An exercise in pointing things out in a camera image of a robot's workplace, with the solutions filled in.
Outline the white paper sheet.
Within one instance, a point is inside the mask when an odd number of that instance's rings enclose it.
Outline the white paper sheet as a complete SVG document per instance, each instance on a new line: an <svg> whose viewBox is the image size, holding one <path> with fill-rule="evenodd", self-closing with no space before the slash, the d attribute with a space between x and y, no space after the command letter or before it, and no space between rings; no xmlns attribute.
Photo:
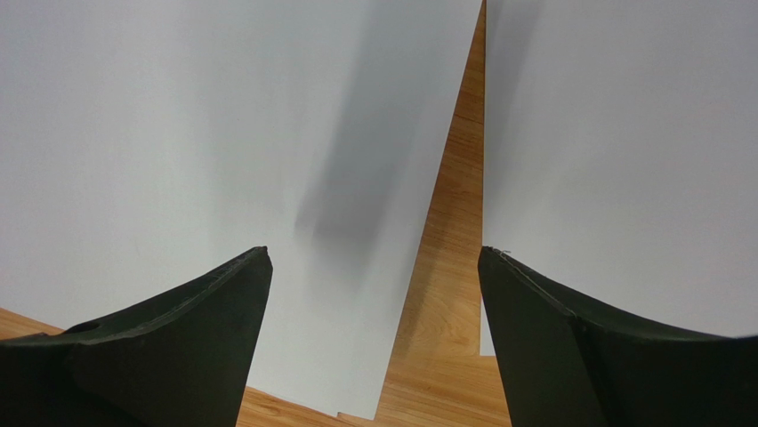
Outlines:
<svg viewBox="0 0 758 427"><path fill-rule="evenodd" d="M486 31L483 244L756 334L756 2L489 1Z"/></svg>
<svg viewBox="0 0 758 427"><path fill-rule="evenodd" d="M65 328L267 246L248 384L373 418L480 7L2 2L2 307Z"/></svg>

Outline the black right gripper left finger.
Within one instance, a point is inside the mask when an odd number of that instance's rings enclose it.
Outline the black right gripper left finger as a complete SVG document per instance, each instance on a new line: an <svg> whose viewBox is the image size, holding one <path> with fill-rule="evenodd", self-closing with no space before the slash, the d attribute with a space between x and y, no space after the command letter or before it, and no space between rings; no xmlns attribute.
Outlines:
<svg viewBox="0 0 758 427"><path fill-rule="evenodd" d="M3 340L2 425L234 425L272 273L258 246L60 334Z"/></svg>

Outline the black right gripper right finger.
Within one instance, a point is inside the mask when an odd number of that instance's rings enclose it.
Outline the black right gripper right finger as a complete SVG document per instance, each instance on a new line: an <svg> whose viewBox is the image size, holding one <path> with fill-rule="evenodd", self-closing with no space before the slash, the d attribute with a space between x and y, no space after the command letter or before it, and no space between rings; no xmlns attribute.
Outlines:
<svg viewBox="0 0 758 427"><path fill-rule="evenodd" d="M634 315L490 246L478 271L513 425L756 425L755 337Z"/></svg>

